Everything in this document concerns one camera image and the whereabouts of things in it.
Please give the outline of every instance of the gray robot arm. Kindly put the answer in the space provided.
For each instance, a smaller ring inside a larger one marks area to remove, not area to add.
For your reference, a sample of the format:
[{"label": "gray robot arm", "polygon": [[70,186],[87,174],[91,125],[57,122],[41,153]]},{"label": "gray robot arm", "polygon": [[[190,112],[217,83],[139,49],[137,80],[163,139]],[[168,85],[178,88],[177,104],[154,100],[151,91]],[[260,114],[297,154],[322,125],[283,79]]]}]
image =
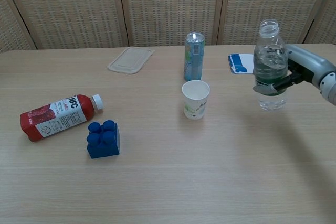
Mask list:
[{"label": "gray robot arm", "polygon": [[336,67],[326,59],[296,45],[287,45],[288,69],[291,75],[266,86],[255,86],[261,94],[274,94],[303,81],[312,83],[321,90],[322,96],[336,105]]}]

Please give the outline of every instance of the paper card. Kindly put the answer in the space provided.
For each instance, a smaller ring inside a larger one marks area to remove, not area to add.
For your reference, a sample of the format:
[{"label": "paper card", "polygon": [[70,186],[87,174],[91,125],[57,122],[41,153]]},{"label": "paper card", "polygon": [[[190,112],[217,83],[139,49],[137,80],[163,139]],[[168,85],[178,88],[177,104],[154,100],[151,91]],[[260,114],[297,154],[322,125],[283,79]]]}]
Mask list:
[{"label": "paper card", "polygon": [[232,73],[253,74],[253,55],[230,54],[228,60]]}]

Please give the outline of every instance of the plastic container lid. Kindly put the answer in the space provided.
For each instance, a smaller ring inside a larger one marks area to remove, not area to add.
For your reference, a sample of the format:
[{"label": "plastic container lid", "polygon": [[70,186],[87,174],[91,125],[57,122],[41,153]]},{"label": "plastic container lid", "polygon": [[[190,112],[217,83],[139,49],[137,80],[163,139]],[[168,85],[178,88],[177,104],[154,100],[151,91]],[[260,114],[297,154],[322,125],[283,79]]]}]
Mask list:
[{"label": "plastic container lid", "polygon": [[94,100],[94,102],[97,106],[97,109],[102,110],[103,109],[103,101],[101,100],[100,95],[95,94],[95,95],[92,96],[92,99]]},{"label": "plastic container lid", "polygon": [[128,47],[107,67],[114,72],[134,74],[140,71],[154,52],[148,48]]}]

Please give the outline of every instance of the white paper cup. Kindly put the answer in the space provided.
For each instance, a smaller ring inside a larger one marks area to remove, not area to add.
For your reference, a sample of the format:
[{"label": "white paper cup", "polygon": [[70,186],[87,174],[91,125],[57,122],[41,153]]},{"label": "white paper cup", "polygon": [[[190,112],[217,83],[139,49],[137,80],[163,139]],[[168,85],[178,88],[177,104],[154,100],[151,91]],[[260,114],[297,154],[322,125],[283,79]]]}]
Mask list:
[{"label": "white paper cup", "polygon": [[184,114],[192,120],[204,116],[205,105],[210,93],[209,85],[204,81],[192,80],[182,86],[184,96]]}]

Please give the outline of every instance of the toy building block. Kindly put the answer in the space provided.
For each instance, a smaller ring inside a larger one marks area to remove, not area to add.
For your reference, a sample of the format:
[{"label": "toy building block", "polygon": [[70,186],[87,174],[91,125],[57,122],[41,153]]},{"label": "toy building block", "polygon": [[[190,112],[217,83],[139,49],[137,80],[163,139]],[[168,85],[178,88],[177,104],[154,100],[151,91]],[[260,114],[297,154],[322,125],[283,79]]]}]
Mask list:
[{"label": "toy building block", "polygon": [[119,155],[119,129],[112,120],[89,125],[88,152],[91,158]]}]

